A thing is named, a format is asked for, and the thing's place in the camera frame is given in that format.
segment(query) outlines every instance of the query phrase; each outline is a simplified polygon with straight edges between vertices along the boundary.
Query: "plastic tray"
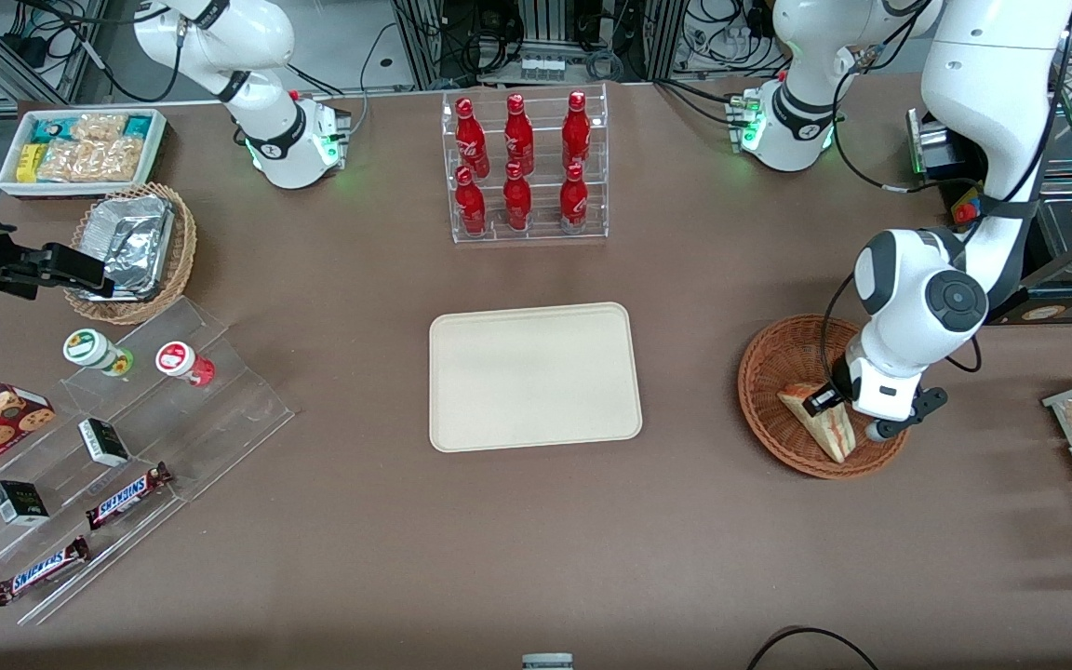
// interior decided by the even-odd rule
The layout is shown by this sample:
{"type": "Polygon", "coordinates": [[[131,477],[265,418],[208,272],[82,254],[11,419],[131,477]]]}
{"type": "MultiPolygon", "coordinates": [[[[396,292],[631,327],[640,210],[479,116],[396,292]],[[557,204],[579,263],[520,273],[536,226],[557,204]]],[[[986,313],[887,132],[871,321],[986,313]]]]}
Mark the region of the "plastic tray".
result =
{"type": "Polygon", "coordinates": [[[444,314],[429,329],[429,438],[442,452],[628,441],[642,427],[616,302],[444,314]]]}
{"type": "Polygon", "coordinates": [[[11,140],[11,149],[8,157],[3,159],[3,168],[0,169],[0,188],[4,194],[17,196],[17,198],[78,198],[78,196],[115,194],[126,188],[142,187],[148,181],[151,169],[157,162],[160,152],[160,142],[163,139],[167,121],[165,116],[151,107],[108,107],[107,109],[46,109],[38,111],[27,111],[23,118],[18,119],[16,135],[11,140]],[[139,155],[139,166],[135,169],[135,178],[131,181],[87,181],[81,183],[60,183],[60,182],[34,182],[27,183],[16,181],[14,170],[18,165],[18,154],[23,150],[23,145],[31,139],[38,123],[44,120],[62,119],[87,114],[110,114],[128,115],[132,117],[151,117],[151,126],[148,135],[144,139],[144,152],[139,155]]]}

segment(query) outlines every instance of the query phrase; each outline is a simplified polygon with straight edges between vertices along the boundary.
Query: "brown wicker basket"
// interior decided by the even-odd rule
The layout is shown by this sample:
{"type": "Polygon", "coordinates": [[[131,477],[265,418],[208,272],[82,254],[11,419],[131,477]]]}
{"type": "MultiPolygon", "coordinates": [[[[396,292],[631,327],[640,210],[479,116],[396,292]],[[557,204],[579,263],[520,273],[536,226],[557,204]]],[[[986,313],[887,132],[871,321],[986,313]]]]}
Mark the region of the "brown wicker basket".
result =
{"type": "MultiPolygon", "coordinates": [[[[193,221],[193,212],[188,211],[188,207],[184,207],[184,200],[175,191],[162,185],[162,183],[145,183],[143,187],[128,188],[126,191],[108,195],[106,199],[137,198],[139,195],[160,195],[176,207],[172,240],[167,242],[163,287],[160,288],[157,297],[146,302],[90,302],[80,300],[72,292],[64,292],[69,304],[73,306],[73,310],[77,314],[86,318],[105,321],[114,323],[116,326],[144,323],[154,314],[162,313],[167,306],[179,298],[180,294],[184,293],[188,276],[193,270],[193,254],[196,252],[196,223],[193,221]]],[[[73,234],[74,250],[78,244],[81,244],[81,234],[85,233],[88,220],[89,212],[87,211],[81,217],[81,225],[78,225],[77,230],[73,234]]]]}
{"type": "MultiPolygon", "coordinates": [[[[854,324],[830,319],[825,348],[830,361],[846,351],[858,331],[854,324]]],[[[820,340],[820,314],[788,317],[758,331],[739,364],[739,404],[758,440],[787,465],[822,479],[870,475],[896,457],[905,446],[907,430],[887,442],[868,441],[866,428],[872,419],[850,412],[855,449],[846,462],[833,462],[775,396],[799,382],[824,385],[817,351],[820,340]]]]}

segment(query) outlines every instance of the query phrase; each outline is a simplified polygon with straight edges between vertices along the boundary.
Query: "clear acrylic display stand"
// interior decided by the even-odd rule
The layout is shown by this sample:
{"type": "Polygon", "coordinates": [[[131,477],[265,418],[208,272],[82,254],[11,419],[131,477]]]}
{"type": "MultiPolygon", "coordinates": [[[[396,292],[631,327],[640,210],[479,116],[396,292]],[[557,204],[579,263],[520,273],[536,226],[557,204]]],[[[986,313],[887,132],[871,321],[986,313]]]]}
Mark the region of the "clear acrylic display stand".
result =
{"type": "Polygon", "coordinates": [[[533,191],[533,220],[527,230],[515,232],[506,221],[503,184],[506,182],[507,150],[503,128],[507,123],[507,102],[489,89],[463,90],[446,93],[442,101],[442,144],[446,152],[446,189],[449,192],[449,221],[455,242],[523,242],[528,240],[574,241],[607,237],[610,233],[608,182],[608,110],[607,88],[590,86],[539,86],[524,88],[524,106],[533,122],[536,139],[536,170],[527,175],[533,191]],[[590,117],[590,158],[584,165],[582,179],[590,190],[586,203],[586,224],[582,232],[569,235],[561,229],[561,185],[565,183],[565,166],[561,162],[561,126],[569,109],[569,93],[582,90],[586,94],[586,116],[590,117]],[[474,103],[474,116],[486,132],[486,153],[490,159],[490,174],[477,180],[486,198],[486,234],[471,237],[465,234],[458,215],[455,190],[455,169],[461,164],[458,152],[458,115],[452,110],[459,98],[474,103]]]}
{"type": "Polygon", "coordinates": [[[34,483],[50,518],[6,525],[0,517],[0,581],[32,567],[85,535],[92,561],[65,568],[3,610],[19,624],[48,619],[140,539],[217,482],[293,418],[277,392],[222,338],[217,318],[181,297],[119,341],[135,366],[124,377],[80,369],[48,391],[57,417],[39,437],[0,458],[0,479],[34,483]],[[209,385],[191,386],[154,369],[157,351],[187,342],[217,368],[209,385]],[[131,452],[122,467],[90,461],[77,423],[88,416],[115,426],[131,452]],[[89,531],[86,510],[165,462],[175,479],[122,517],[89,531]]]}

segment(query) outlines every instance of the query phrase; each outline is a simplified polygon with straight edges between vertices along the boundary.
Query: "table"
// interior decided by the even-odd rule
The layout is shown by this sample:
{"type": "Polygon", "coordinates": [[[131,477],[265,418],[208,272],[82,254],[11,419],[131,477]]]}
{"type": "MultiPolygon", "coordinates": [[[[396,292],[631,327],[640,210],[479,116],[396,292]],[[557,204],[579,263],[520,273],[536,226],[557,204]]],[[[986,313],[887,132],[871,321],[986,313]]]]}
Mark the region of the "table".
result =
{"type": "MultiPolygon", "coordinates": [[[[348,169],[299,192],[251,169],[222,106],[166,107],[161,179],[200,230],[188,294],[301,412],[47,624],[0,616],[0,667],[461,669],[561,650],[582,670],[741,667],[788,624],[892,669],[1072,667],[1072,462],[1039,403],[1072,387],[1072,327],[983,331],[976,376],[935,366],[949,406],[880,474],[794,474],[738,411],[742,349],[820,313],[877,229],[939,223],[939,199],[873,190],[833,152],[773,173],[652,86],[610,95],[610,240],[535,250],[450,242],[440,95],[375,98],[348,169]],[[429,445],[434,317],[599,300],[630,311],[637,438],[429,445]]],[[[914,77],[857,81],[843,143],[861,168],[902,179],[918,103],[914,77]]],[[[3,198],[0,217],[18,241],[68,240],[85,207],[3,198]]],[[[837,314],[863,319],[852,300],[837,314]]],[[[0,381],[66,376],[59,343],[81,324],[59,292],[0,297],[0,381]]],[[[772,667],[852,667],[821,641],[781,647],[772,667]]]]}

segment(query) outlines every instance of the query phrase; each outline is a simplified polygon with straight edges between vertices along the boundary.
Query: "coca-cola bottle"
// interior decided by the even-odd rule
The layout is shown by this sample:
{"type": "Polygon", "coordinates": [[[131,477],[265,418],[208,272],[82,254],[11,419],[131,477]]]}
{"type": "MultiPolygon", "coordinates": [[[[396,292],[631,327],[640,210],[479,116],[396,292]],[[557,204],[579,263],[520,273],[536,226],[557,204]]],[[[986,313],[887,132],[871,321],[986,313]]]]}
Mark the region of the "coca-cola bottle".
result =
{"type": "Polygon", "coordinates": [[[523,233],[533,215],[533,191],[524,179],[519,161],[507,164],[507,182],[503,184],[503,199],[507,203],[507,225],[523,233]]]}
{"type": "Polygon", "coordinates": [[[490,174],[490,159],[486,158],[482,124],[474,118],[474,103],[468,98],[459,98],[455,109],[458,110],[458,152],[463,164],[471,166],[477,178],[485,179],[490,174]]]}
{"type": "Polygon", "coordinates": [[[569,93],[569,114],[561,126],[561,162],[569,169],[575,162],[586,165],[590,158],[590,118],[586,116],[586,94],[581,90],[569,93]]]}
{"type": "Polygon", "coordinates": [[[582,164],[575,162],[565,170],[561,185],[561,229],[569,235],[582,233],[586,225],[586,199],[590,190],[582,181],[582,164]]]}
{"type": "Polygon", "coordinates": [[[536,144],[533,140],[533,122],[524,111],[524,96],[507,95],[507,125],[503,128],[507,142],[507,160],[518,161],[523,174],[536,169],[536,144]]]}
{"type": "Polygon", "coordinates": [[[474,183],[470,166],[458,166],[455,176],[458,178],[455,199],[458,200],[458,213],[465,235],[481,237],[486,234],[486,199],[482,199],[482,191],[474,183]]]}

